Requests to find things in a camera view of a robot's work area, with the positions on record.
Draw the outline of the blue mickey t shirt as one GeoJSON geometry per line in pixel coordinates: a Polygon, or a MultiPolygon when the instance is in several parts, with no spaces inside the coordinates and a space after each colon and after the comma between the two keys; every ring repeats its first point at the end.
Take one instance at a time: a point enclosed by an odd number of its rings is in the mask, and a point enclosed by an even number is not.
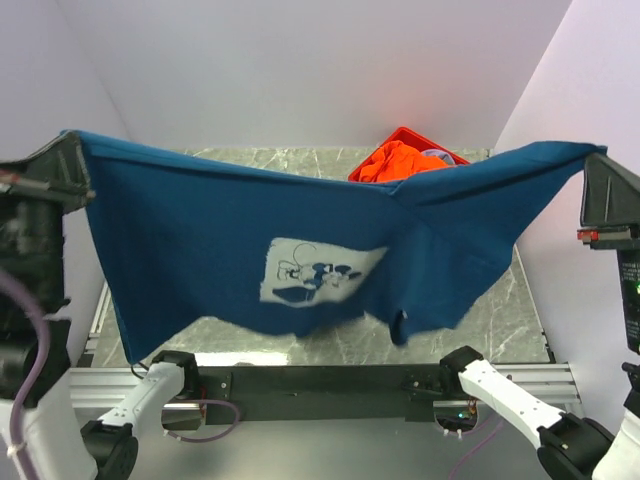
{"type": "Polygon", "coordinates": [[[307,336],[363,315],[395,345],[453,329],[597,152],[535,142],[387,183],[250,168],[80,132],[86,213],[126,357],[196,320],[307,336]]]}

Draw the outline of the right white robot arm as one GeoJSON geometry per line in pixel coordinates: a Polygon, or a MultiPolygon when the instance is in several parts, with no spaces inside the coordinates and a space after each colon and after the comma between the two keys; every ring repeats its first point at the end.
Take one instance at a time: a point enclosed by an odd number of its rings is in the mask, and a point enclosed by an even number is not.
{"type": "MultiPolygon", "coordinates": [[[[627,347],[639,350],[639,177],[605,154],[589,156],[577,238],[617,255],[627,347]]],[[[534,396],[469,346],[440,361],[444,391],[491,408],[533,446],[552,479],[636,479],[639,476],[639,367],[625,362],[630,390],[621,424],[611,433],[534,396]]]]}

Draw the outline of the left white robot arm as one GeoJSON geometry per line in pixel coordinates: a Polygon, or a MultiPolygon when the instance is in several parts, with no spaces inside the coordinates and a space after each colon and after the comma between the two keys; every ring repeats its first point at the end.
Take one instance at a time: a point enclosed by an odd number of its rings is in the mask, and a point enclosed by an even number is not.
{"type": "Polygon", "coordinates": [[[78,133],[1,165],[1,437],[24,479],[127,479],[166,404],[199,390],[190,353],[164,351],[137,386],[79,425],[71,399],[70,324],[58,318],[66,214],[94,198],[78,133]]]}

